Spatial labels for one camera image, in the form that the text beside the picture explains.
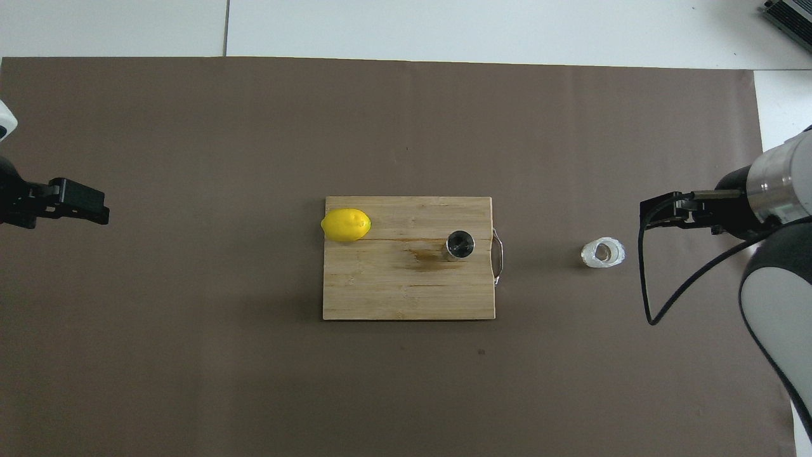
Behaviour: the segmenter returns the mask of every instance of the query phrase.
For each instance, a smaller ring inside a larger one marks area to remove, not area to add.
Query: brown paper backdrop
[[[760,152],[752,72],[4,59],[0,96],[23,177],[111,209],[0,226],[3,455],[794,453],[745,260],[655,328],[637,283],[637,203]],[[497,319],[321,321],[327,195],[493,197]],[[655,301],[731,244],[652,232]]]

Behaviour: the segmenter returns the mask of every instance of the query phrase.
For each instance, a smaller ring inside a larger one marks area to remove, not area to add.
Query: lemon
[[[369,231],[369,216],[355,208],[332,210],[322,219],[324,235],[334,242],[354,242]]]

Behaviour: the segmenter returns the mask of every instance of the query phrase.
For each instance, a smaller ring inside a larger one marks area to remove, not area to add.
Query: metal handle
[[[499,243],[499,270],[494,272],[495,287],[499,283],[499,277],[502,276],[502,270],[505,267],[505,248],[502,244],[502,240],[499,239],[499,234],[496,233],[496,227],[494,227],[494,239]]]

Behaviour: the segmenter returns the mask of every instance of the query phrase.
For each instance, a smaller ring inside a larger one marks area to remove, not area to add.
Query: wood grain
[[[494,319],[490,197],[328,197],[372,221],[351,243],[324,241],[325,320]],[[443,258],[451,232],[471,233],[473,253]]]

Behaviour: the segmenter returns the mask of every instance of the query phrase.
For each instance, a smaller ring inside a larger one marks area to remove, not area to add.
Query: metal canister
[[[450,262],[462,260],[473,252],[474,241],[470,233],[463,230],[448,235],[443,249],[443,258]]]

